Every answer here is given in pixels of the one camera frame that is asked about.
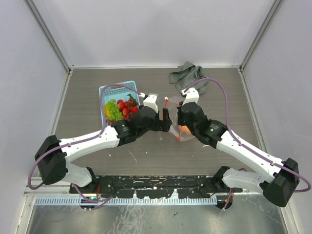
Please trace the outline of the orange peach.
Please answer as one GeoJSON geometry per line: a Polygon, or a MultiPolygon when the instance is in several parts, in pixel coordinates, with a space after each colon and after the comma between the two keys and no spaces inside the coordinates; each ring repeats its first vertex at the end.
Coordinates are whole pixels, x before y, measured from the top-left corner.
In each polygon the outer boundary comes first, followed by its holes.
{"type": "Polygon", "coordinates": [[[181,135],[191,135],[191,132],[187,126],[180,126],[180,134],[181,135]]]}

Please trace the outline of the clear zip top bag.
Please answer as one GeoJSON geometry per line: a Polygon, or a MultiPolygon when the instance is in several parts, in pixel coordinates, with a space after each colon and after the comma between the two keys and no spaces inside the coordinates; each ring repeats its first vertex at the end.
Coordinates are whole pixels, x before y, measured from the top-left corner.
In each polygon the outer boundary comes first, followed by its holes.
{"type": "Polygon", "coordinates": [[[174,135],[179,142],[188,141],[194,138],[194,136],[191,135],[181,135],[180,134],[180,125],[178,125],[178,106],[181,101],[184,100],[182,97],[165,97],[165,108],[168,108],[170,119],[172,121],[172,125],[169,129],[169,133],[174,135]]]}

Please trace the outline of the blue plastic basket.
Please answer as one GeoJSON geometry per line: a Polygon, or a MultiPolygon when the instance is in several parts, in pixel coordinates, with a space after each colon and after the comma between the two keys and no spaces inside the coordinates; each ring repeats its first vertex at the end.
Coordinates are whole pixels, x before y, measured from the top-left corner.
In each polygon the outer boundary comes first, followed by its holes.
{"type": "Polygon", "coordinates": [[[100,113],[101,113],[101,120],[102,120],[102,126],[107,127],[109,125],[109,117],[105,114],[105,105],[110,101],[110,100],[115,100],[115,104],[117,105],[117,101],[123,100],[123,101],[128,101],[131,97],[133,97],[136,100],[137,106],[140,105],[140,100],[139,100],[139,94],[137,94],[135,91],[137,91],[137,85],[136,82],[131,80],[131,81],[125,81],[125,82],[120,82],[120,84],[123,84],[123,86],[117,86],[112,85],[109,86],[108,88],[105,88],[104,86],[100,86],[98,91],[99,91],[99,97],[102,97],[102,107],[100,108],[100,113]]]}

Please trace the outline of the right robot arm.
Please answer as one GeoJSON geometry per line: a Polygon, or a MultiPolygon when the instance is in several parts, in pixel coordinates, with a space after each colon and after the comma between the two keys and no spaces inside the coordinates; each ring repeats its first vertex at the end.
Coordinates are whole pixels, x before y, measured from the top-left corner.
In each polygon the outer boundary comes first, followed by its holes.
{"type": "Polygon", "coordinates": [[[299,168],[295,160],[282,160],[269,155],[241,139],[218,120],[208,119],[195,102],[178,106],[178,123],[186,126],[204,145],[223,151],[253,169],[242,172],[221,167],[215,174],[214,187],[219,192],[242,188],[263,194],[272,204],[285,207],[299,184],[299,168]]]}

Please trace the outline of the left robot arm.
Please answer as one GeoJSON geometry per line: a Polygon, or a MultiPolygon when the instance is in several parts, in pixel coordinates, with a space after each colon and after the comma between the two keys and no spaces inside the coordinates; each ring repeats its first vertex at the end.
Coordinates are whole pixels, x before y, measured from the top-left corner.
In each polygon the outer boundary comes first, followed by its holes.
{"type": "Polygon", "coordinates": [[[35,156],[35,166],[43,185],[65,181],[85,193],[94,193],[99,186],[98,178],[91,168],[74,165],[74,160],[103,149],[132,143],[148,131],[168,132],[171,125],[167,108],[160,115],[154,109],[143,106],[129,120],[115,121],[97,132],[62,140],[55,135],[47,137],[35,156]]]}

